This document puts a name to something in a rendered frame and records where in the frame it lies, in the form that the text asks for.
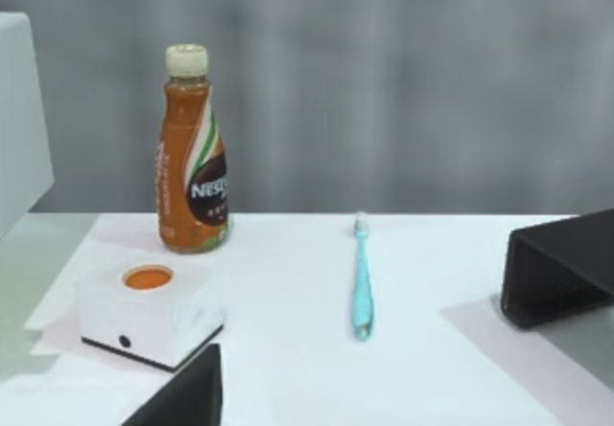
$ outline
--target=black object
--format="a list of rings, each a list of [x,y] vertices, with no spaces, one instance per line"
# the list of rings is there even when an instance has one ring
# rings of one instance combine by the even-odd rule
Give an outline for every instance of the black object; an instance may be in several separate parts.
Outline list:
[[[501,295],[520,328],[614,302],[614,210],[512,231]]]
[[[124,357],[128,357],[129,359],[132,359],[136,362],[141,362],[143,364],[147,364],[148,366],[152,366],[155,368],[159,368],[161,370],[164,371],[177,371],[181,366],[183,366],[183,364],[185,364],[187,361],[189,361],[192,357],[194,357],[194,355],[196,353],[198,353],[199,351],[201,351],[201,349],[203,349],[205,346],[207,346],[209,344],[209,342],[211,342],[211,340],[213,340],[215,337],[218,336],[218,334],[224,329],[224,326],[221,325],[220,327],[218,327],[218,329],[213,332],[211,334],[211,336],[209,336],[209,338],[207,338],[204,342],[202,342],[194,351],[192,351],[185,359],[183,359],[179,364],[177,364],[175,367],[169,367],[169,366],[165,366],[159,362],[155,362],[155,361],[150,361],[149,359],[146,359],[144,357],[141,356],[137,356],[136,354],[132,354],[131,352],[123,351],[121,349],[118,349],[116,347],[111,347],[108,346],[106,344],[103,343],[98,343],[95,342],[94,340],[90,340],[89,338],[85,338],[85,337],[81,337],[81,341],[83,343],[86,344],[90,344],[92,346],[98,347],[99,349],[104,349],[105,351],[109,351],[112,352],[113,354],[117,354],[118,356],[124,356]],[[130,342],[130,339],[128,337],[126,337],[125,335],[122,335],[119,337],[119,343],[121,346],[125,347],[126,349],[130,348],[132,343]]]
[[[219,426],[222,359],[210,344],[122,426]]]

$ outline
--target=bottle cap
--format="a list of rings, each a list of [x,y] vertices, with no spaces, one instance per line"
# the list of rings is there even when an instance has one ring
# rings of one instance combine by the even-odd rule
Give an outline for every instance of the bottle cap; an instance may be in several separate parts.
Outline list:
[[[174,78],[197,78],[209,71],[207,49],[196,44],[172,45],[166,49],[166,70]]]

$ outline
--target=gray background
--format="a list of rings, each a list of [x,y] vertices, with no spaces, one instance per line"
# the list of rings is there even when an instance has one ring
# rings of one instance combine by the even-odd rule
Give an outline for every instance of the gray background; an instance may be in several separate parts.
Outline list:
[[[236,211],[614,201],[614,0],[0,0],[33,21],[46,211],[152,211],[164,49],[204,43]]]

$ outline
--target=brown bottle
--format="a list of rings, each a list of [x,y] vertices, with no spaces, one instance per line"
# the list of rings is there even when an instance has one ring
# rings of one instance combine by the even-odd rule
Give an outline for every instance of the brown bottle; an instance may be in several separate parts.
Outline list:
[[[224,144],[211,109],[208,57],[199,45],[169,47],[167,109],[157,149],[159,233],[167,248],[214,248],[228,232]]]

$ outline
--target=white table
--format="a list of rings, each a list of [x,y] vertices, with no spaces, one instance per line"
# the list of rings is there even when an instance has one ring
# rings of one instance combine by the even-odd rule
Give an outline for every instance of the white table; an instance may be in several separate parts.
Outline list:
[[[236,215],[229,242],[194,257],[224,282],[225,424],[607,424],[611,391],[491,305],[509,232],[555,218],[370,216],[376,318],[371,340],[357,343],[353,216]],[[83,414],[117,424],[168,380],[78,341],[80,265],[114,249],[165,253],[153,214],[106,214],[88,230],[94,219],[29,215],[0,243],[3,426],[81,425]],[[580,423],[570,396],[594,417]]]

